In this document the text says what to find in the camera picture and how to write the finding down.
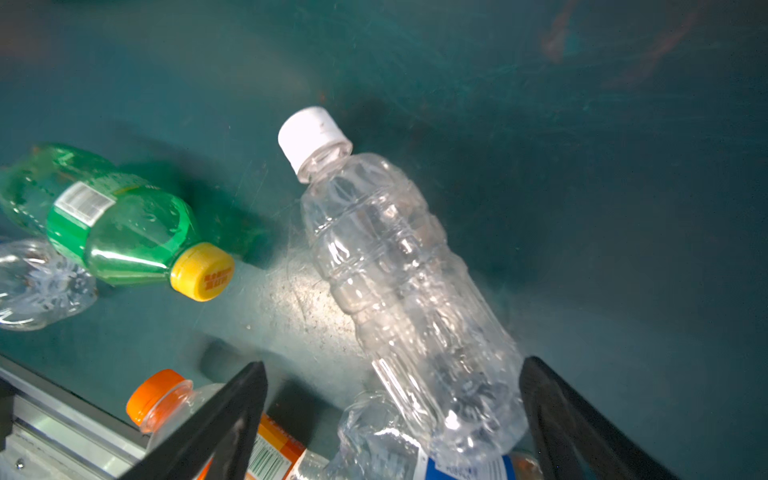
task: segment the barcode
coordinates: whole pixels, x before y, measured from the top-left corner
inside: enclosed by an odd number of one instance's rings
[[[289,467],[290,460],[270,445],[264,437],[257,435],[253,451],[250,453],[248,473],[257,480],[282,480]]]
[[[114,200],[84,184],[72,184],[54,202],[54,206],[72,215],[74,218],[93,227],[96,220],[104,214]]]

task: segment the bottle with white cap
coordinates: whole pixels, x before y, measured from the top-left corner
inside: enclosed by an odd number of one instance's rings
[[[419,189],[352,143],[321,107],[280,128],[299,181],[315,267],[415,439],[443,465],[514,446],[528,424],[522,355],[449,248]]]

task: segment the plastic bottle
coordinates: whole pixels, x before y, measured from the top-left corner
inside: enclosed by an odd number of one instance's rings
[[[299,181],[315,267],[415,439],[445,465],[487,462],[527,428],[522,356],[404,173],[310,107],[278,142]]]
[[[483,465],[445,468],[429,459],[386,392],[364,392],[339,421],[339,453],[326,480],[542,480],[532,455],[513,452]]]
[[[0,328],[38,330],[95,301],[94,277],[47,241],[0,243]]]
[[[4,172],[0,204],[29,233],[111,285],[170,281],[197,301],[227,286],[234,260],[197,233],[180,198],[98,155],[43,144]]]
[[[193,389],[191,380],[173,370],[155,373],[134,392],[126,412],[142,433],[151,434],[147,451],[156,448],[218,392],[223,384]],[[246,473],[247,480],[282,480],[287,477],[304,447],[272,419],[262,415]],[[198,474],[204,480],[208,463]]]

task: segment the bottle with yellow cap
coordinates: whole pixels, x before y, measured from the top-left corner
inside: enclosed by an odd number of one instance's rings
[[[193,389],[191,380],[173,370],[152,375],[134,392],[126,405],[131,420],[144,434],[151,434],[147,450],[154,449],[211,399],[223,384]],[[259,432],[246,470],[246,480],[283,480],[305,452],[270,417],[262,415]],[[203,480],[210,463],[196,480]]]
[[[42,144],[0,177],[0,205],[29,233],[111,285],[167,282],[198,302],[234,272],[179,197],[87,151]]]

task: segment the yellow bottle cap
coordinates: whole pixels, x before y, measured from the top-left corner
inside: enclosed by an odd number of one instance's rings
[[[176,260],[170,285],[192,300],[207,302],[227,288],[234,271],[230,254],[210,243],[199,243]]]

